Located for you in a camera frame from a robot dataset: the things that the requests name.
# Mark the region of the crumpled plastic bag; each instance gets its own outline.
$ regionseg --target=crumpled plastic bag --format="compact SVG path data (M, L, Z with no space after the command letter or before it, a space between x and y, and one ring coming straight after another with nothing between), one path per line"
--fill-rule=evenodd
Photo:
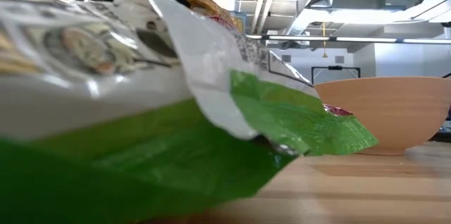
M0 74L3 223L194 213L296 156L377 143L277 56L173 0L0 1Z

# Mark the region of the fluorescent light fixture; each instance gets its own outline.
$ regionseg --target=fluorescent light fixture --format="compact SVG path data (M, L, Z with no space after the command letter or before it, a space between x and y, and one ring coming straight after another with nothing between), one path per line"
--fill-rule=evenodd
M310 36L283 36L283 35L273 35L268 37L270 40L287 40L287 41L328 41L330 37L310 37Z
M451 39L404 39L407 44L451 44Z
M247 37L252 39L261 39L261 35L247 35Z
M396 38L375 38L375 37L337 37L341 42L396 42Z

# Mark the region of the wooden bowl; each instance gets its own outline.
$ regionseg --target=wooden bowl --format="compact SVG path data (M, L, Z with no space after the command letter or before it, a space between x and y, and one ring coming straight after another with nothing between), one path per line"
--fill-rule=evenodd
M321 100L352 112L379 140L363 154L403 155L439 130L451 104L451 80L369 77L315 85Z

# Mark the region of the white wall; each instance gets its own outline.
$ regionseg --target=white wall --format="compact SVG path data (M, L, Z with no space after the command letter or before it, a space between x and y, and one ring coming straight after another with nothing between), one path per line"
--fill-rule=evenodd
M423 76L425 51L418 44L369 44L354 53L354 66L362 77Z
M438 36L445 39L445 34ZM442 77L451 73L450 45L424 45L423 47L424 75Z
M423 45L374 44L376 76L424 75Z
M369 44L354 53L354 66L360 67L362 77L376 76L376 55L374 44Z
M291 65L296 68L302 76L307 78L311 82L311 67L312 66L354 66L352 54L349 54L346 49L326 49L328 58L323 58L324 50L317 49L316 51L311 51L310 49L271 49L278 56L291 55ZM336 64L335 56L344 56L345 63ZM354 78L354 76L347 70L334 71L334 70L324 70L315 78L314 83L328 82L332 80L344 80Z

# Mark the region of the table surface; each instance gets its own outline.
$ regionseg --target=table surface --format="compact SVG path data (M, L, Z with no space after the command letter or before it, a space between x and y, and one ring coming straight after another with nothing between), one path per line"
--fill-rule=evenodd
M451 224L451 144L428 142L406 156L299 158L254 198L187 223Z

